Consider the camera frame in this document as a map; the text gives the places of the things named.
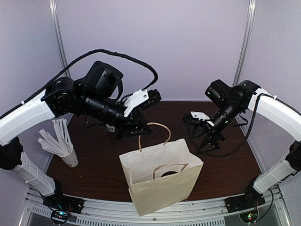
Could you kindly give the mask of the black plastic cup lid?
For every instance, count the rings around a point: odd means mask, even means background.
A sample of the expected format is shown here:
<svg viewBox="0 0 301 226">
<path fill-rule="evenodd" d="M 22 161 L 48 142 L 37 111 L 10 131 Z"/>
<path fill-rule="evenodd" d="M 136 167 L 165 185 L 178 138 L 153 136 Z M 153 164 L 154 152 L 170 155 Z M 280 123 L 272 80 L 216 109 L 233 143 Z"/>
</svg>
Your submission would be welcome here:
<svg viewBox="0 0 301 226">
<path fill-rule="evenodd" d="M 177 173 L 176 171 L 168 171 L 168 172 L 165 172 L 164 174 L 162 174 L 161 177 L 170 176 L 170 175 L 173 175 L 173 174 L 176 174 L 176 173 Z"/>
</svg>

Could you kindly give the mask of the brown paper bag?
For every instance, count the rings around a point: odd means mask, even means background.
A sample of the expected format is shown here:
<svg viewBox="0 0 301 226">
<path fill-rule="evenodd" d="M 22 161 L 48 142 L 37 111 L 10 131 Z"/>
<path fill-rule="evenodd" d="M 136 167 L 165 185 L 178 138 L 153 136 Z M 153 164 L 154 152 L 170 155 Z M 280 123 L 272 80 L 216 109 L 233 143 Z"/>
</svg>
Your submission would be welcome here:
<svg viewBox="0 0 301 226">
<path fill-rule="evenodd" d="M 203 161 L 193 155 L 185 139 L 142 147 L 119 160 L 131 200 L 139 216 L 186 200 L 199 177 Z"/>
</svg>

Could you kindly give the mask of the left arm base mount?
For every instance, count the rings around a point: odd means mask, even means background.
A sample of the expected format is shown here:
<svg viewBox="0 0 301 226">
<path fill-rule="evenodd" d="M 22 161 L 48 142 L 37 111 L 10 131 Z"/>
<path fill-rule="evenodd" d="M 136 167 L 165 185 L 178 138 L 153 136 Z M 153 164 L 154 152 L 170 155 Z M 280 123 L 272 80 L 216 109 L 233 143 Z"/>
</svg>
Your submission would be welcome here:
<svg viewBox="0 0 301 226">
<path fill-rule="evenodd" d="M 81 198 L 57 194 L 47 197 L 40 194 L 40 196 L 43 199 L 43 205 L 51 210 L 50 219 L 56 225 L 66 223 L 71 213 L 80 214 L 84 206 L 84 200 Z"/>
</svg>

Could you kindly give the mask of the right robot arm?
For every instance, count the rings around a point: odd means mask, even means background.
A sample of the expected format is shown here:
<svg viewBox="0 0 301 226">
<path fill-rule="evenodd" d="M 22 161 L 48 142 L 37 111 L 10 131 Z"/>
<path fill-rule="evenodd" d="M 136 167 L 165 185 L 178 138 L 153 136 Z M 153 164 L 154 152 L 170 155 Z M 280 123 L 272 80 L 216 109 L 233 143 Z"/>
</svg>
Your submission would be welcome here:
<svg viewBox="0 0 301 226">
<path fill-rule="evenodd" d="M 205 94 L 216 104 L 218 111 L 211 117 L 202 112 L 189 114 L 194 127 L 201 127 L 206 135 L 202 144 L 197 147 L 198 153 L 209 155 L 208 150 L 203 150 L 206 145 L 210 145 L 213 150 L 219 149 L 218 142 L 225 139 L 222 130 L 233 118 L 246 110 L 252 111 L 253 117 L 256 114 L 264 116 L 294 138 L 287 156 L 269 171 L 259 175 L 246 189 L 241 197 L 241 204 L 250 208 L 272 186 L 301 170 L 301 114 L 249 80 L 233 87 L 221 80 L 215 80 Z"/>
</svg>

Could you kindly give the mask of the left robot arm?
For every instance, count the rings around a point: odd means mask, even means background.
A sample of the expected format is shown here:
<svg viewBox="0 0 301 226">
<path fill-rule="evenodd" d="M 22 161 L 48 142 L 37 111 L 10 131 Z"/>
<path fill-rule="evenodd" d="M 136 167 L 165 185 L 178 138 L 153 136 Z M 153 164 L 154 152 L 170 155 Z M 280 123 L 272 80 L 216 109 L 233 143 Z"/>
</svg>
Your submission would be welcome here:
<svg viewBox="0 0 301 226">
<path fill-rule="evenodd" d="M 0 167 L 14 170 L 35 187 L 57 209 L 67 206 L 61 184 L 45 175 L 25 154 L 19 135 L 35 125 L 67 113 L 85 115 L 113 126 L 117 139 L 152 133 L 140 109 L 149 99 L 147 89 L 132 94 L 124 104 L 111 98 L 122 93 L 123 74 L 113 66 L 96 61 L 81 79 L 59 78 L 34 95 L 27 103 L 0 120 Z"/>
</svg>

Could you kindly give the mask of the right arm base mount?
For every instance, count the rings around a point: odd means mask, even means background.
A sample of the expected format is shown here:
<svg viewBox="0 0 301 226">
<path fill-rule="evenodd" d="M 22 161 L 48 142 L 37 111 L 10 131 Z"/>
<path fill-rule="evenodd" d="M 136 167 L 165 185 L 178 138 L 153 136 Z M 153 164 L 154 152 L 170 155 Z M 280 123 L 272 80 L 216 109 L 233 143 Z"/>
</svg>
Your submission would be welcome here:
<svg viewBox="0 0 301 226">
<path fill-rule="evenodd" d="M 259 219 L 258 207 L 265 203 L 265 199 L 261 195 L 256 197 L 253 194 L 243 194 L 225 199 L 228 213 L 237 212 L 239 218 L 246 224 L 255 223 Z"/>
</svg>

